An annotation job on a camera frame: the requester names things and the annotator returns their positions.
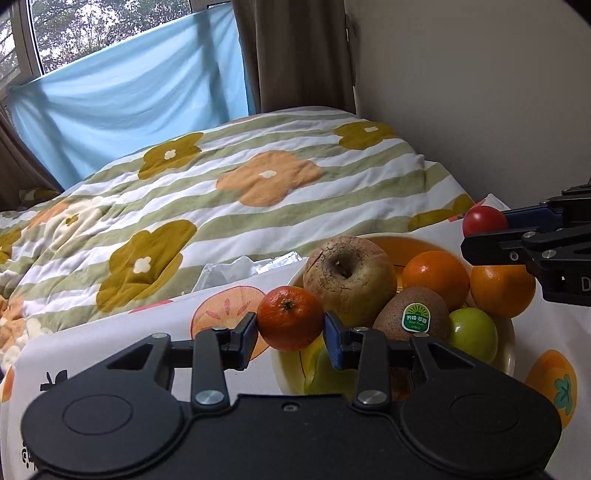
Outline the red tomato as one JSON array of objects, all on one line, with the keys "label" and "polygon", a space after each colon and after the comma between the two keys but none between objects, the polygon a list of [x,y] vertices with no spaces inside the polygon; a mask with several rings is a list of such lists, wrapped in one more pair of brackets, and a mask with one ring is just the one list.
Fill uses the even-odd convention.
[{"label": "red tomato", "polygon": [[471,208],[463,220],[465,237],[506,230],[508,222],[504,214],[490,206],[478,205]]}]

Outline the green apple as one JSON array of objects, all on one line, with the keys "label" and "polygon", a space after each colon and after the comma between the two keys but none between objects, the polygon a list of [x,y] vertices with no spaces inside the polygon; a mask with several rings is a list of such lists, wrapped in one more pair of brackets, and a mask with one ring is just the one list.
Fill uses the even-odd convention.
[{"label": "green apple", "polygon": [[448,343],[472,357],[491,364],[498,351],[498,332],[493,319],[474,307],[458,309],[450,314]]},{"label": "green apple", "polygon": [[353,399],[358,372],[353,369],[335,370],[325,347],[318,348],[311,356],[310,368],[304,380],[307,395],[341,394]]}]

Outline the brown kiwi with sticker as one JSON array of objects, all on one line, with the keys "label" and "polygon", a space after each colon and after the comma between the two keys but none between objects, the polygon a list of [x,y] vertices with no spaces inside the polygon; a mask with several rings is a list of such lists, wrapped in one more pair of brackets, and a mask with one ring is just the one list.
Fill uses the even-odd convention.
[{"label": "brown kiwi with sticker", "polygon": [[374,322],[390,340],[408,341],[416,335],[448,338],[450,313],[443,298],[425,287],[409,287],[384,306]]}]

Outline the orange mandarin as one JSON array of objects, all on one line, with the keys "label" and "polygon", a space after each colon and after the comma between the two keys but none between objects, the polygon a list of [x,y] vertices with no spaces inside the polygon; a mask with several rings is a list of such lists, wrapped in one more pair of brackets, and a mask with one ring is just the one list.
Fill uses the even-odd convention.
[{"label": "orange mandarin", "polygon": [[322,334],[322,304],[304,288],[280,286],[263,297],[256,323],[264,341],[278,351],[307,348]]}]

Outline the orange in bowl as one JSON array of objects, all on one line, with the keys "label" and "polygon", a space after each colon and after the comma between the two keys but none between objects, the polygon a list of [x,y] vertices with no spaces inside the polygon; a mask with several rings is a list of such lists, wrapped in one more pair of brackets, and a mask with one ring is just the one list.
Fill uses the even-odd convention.
[{"label": "orange in bowl", "polygon": [[524,265],[474,266],[470,283],[475,304],[492,317],[519,316],[536,293],[536,280]]},{"label": "orange in bowl", "polygon": [[427,251],[412,258],[402,273],[407,287],[424,287],[437,293],[450,311],[461,308],[470,291],[465,266],[446,251]]}]

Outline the cream yellow fruit bowl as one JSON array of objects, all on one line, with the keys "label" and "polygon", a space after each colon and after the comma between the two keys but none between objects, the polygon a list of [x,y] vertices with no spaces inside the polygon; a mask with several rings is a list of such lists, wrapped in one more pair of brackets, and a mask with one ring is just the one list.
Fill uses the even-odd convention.
[{"label": "cream yellow fruit bowl", "polygon": [[[367,234],[365,238],[379,245],[391,258],[397,271],[398,291],[402,289],[402,271],[405,265],[416,255],[424,251],[442,250],[456,256],[471,272],[472,266],[462,258],[459,244],[444,246],[435,240],[426,240],[411,233]],[[516,366],[516,340],[512,320],[510,318],[494,318],[498,331],[498,350],[492,366],[513,377]],[[303,395],[304,383],[310,371],[311,358],[318,348],[324,347],[322,337],[315,339],[308,348],[298,352],[281,352],[273,350],[273,371],[283,394]]]}]

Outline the wrinkled brown apple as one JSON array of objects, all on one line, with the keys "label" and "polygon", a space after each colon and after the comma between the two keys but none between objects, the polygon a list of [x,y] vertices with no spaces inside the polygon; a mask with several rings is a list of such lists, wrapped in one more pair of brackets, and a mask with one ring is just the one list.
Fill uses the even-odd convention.
[{"label": "wrinkled brown apple", "polygon": [[367,238],[338,236],[315,249],[303,274],[304,289],[348,327],[370,327],[397,294],[389,255]]}]

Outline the floral striped quilt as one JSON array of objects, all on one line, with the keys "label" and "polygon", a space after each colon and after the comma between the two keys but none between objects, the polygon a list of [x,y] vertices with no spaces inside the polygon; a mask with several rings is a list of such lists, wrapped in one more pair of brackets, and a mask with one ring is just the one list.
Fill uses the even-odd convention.
[{"label": "floral striped quilt", "polygon": [[204,266],[405,233],[472,198],[386,124],[327,107],[185,134],[1,216],[1,366],[32,339],[172,299]]}]

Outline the brown left curtain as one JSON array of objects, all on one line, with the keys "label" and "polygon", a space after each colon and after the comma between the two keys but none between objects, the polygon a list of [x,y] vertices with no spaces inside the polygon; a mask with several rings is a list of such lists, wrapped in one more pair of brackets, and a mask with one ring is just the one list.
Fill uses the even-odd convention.
[{"label": "brown left curtain", "polygon": [[16,210],[21,205],[20,194],[31,190],[46,190],[54,194],[63,188],[20,139],[1,109],[1,211]]}]

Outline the brown curtain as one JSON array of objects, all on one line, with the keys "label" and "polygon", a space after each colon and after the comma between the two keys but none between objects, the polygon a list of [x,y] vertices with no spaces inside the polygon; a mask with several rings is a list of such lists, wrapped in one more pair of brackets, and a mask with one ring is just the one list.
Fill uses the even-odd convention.
[{"label": "brown curtain", "polygon": [[235,1],[256,111],[322,106],[356,111],[342,1]]},{"label": "brown curtain", "polygon": [[46,190],[54,194],[63,188],[20,139],[1,109],[1,211],[16,210],[21,205],[20,194],[31,190]]}]

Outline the light blue hanging sheet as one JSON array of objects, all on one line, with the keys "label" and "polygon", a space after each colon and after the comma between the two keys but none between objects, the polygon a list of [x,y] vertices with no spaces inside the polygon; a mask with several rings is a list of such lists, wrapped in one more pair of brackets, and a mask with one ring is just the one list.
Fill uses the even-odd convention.
[{"label": "light blue hanging sheet", "polygon": [[230,4],[11,88],[20,138],[63,188],[108,163],[253,111]]}]

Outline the brown right curtain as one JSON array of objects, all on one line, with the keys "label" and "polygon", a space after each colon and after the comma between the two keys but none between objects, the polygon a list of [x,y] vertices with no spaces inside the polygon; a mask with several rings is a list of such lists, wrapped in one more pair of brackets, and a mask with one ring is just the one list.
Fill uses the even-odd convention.
[{"label": "brown right curtain", "polygon": [[235,1],[256,111],[322,106],[356,111],[342,1]]}]

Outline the window with white frame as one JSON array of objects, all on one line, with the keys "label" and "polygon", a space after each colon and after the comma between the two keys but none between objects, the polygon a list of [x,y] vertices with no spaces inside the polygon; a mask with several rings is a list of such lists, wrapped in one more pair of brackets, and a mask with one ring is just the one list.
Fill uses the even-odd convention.
[{"label": "window with white frame", "polygon": [[1,103],[6,103],[13,85],[217,4],[190,0],[3,1]]}]

